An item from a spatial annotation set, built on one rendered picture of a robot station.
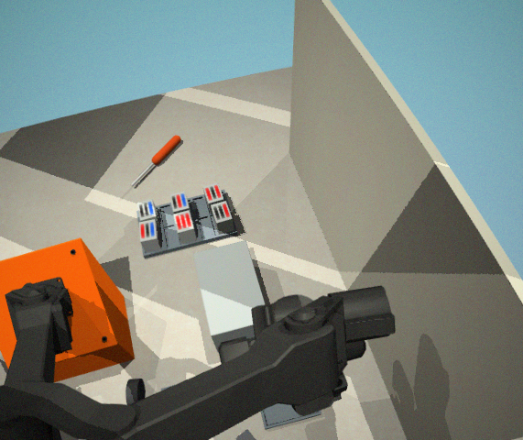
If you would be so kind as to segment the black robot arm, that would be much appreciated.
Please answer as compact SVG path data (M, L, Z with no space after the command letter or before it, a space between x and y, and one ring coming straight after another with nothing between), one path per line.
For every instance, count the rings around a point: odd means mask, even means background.
M16 345L0 386L0 440L61 440L60 431L80 440L209 440L277 403L308 415L347 390L346 343L396 333L383 286L315 301L290 295L251 309L256 341L243 355L130 405L104 404L54 383L55 356L72 349L62 278L27 282L5 299Z

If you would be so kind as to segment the white tile with colored stripes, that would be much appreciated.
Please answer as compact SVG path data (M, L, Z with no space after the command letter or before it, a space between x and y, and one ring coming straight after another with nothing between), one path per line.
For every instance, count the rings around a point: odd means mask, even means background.
M181 213L181 212L188 211L188 210L190 211L185 191L170 194L170 200L171 200L174 214ZM190 211L190 213L191 213L191 211Z

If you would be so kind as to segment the dark grey cylinder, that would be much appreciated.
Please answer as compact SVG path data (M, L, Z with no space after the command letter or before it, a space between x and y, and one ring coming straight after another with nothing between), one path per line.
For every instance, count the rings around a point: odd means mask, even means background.
M126 404L141 401L146 396L143 379L129 379L125 387Z

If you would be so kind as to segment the orange-handled screwdriver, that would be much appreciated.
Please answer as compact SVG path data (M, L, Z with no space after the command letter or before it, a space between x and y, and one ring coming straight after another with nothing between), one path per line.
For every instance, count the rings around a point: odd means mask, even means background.
M154 166L154 164L158 165L163 159L165 159L168 154L179 145L179 143L180 137L173 136L153 157L153 163L131 184L131 186L133 187Z

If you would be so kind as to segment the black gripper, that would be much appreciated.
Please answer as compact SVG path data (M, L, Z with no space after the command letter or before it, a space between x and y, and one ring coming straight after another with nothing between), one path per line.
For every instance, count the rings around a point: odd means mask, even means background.
M221 364L243 355L247 352L256 340L249 343L249 348L246 336L222 342L218 348ZM366 350L365 341L357 341L346 343L347 361L356 358L361 358Z

